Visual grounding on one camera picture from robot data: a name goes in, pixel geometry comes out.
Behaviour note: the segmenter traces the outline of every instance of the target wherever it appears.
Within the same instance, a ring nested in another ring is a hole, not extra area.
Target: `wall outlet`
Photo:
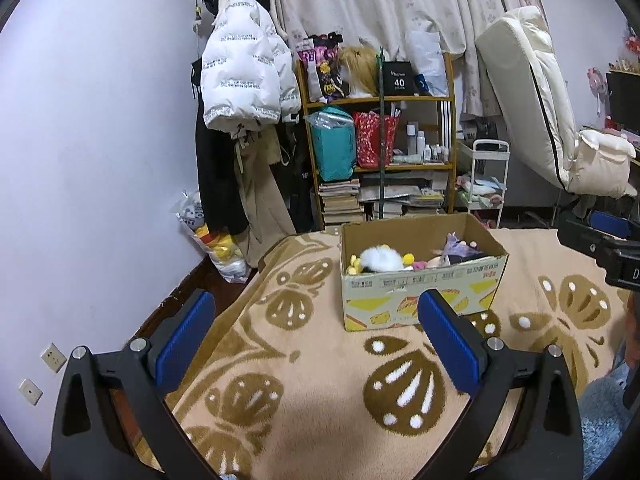
[[[35,384],[33,384],[33,381],[31,381],[30,379],[23,380],[20,383],[20,387],[18,388],[18,390],[20,390],[20,393],[24,395],[24,398],[34,406],[38,403],[40,397],[42,396],[42,390],[39,389],[39,387],[37,387]]]
[[[49,348],[47,348],[40,357],[42,357],[42,360],[46,362],[47,366],[55,373],[58,373],[60,368],[66,363],[66,357],[53,343],[49,345]]]

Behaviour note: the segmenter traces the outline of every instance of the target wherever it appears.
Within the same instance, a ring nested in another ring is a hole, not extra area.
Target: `fluffy blue fabric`
[[[589,384],[578,400],[584,447],[584,478],[588,478],[609,456],[626,430],[631,416],[622,404],[629,367],[620,356],[609,375]]]

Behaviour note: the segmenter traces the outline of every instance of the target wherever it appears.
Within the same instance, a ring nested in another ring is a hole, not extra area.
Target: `cardboard box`
[[[382,244],[429,261],[453,232],[467,243],[475,241],[488,257],[439,269],[346,273],[352,254]],[[467,213],[345,224],[340,231],[345,328],[354,332],[417,324],[418,297],[429,288],[437,288],[458,314],[488,310],[508,257],[491,233]]]

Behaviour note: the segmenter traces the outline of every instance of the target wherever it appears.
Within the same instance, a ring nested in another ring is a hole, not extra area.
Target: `white puffer jacket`
[[[243,136],[300,110],[289,47],[256,0],[220,0],[202,55],[202,100],[208,128]]]

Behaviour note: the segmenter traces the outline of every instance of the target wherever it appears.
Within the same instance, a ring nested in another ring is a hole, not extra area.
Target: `person's hand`
[[[626,302],[626,319],[625,319],[625,333],[626,333],[626,349],[625,349],[625,363],[635,370],[640,364],[640,341],[637,339],[638,334],[638,320],[636,319],[636,309],[634,306],[634,296],[632,293],[629,296],[629,300]]]

